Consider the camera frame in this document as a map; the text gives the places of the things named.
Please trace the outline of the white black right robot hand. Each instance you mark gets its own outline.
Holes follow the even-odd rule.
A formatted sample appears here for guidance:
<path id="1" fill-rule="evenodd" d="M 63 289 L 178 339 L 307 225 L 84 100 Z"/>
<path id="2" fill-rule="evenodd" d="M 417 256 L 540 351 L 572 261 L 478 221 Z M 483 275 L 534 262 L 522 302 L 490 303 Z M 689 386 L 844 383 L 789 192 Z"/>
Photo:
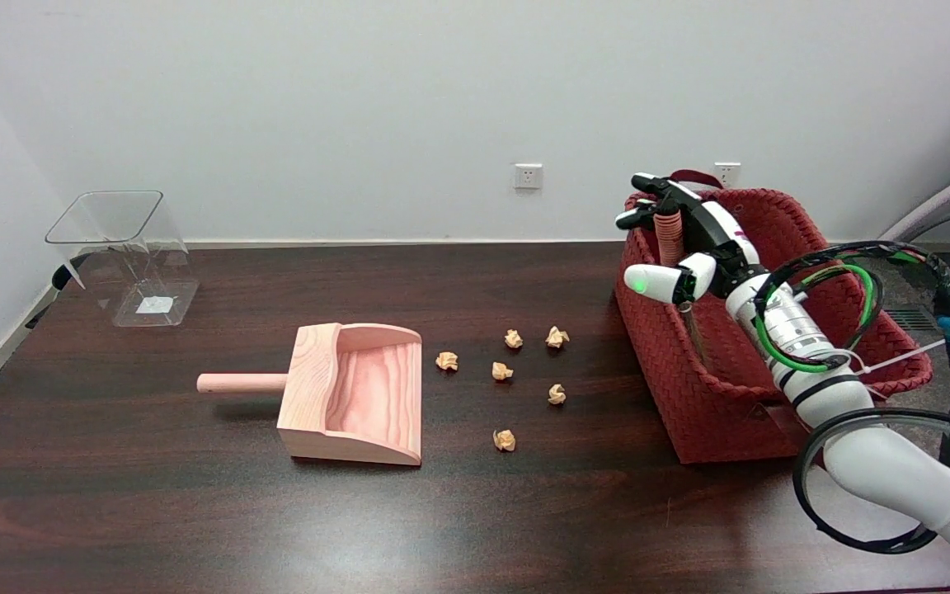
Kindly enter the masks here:
<path id="1" fill-rule="evenodd" d="M 664 304 L 694 302 L 707 293 L 725 299 L 744 282 L 768 274 L 739 223 L 715 200 L 655 174 L 633 174 L 631 184 L 646 198 L 619 214 L 615 225 L 653 229 L 656 215 L 678 215 L 682 242 L 682 258 L 674 266 L 625 268 L 623 284 L 634 293 Z"/>

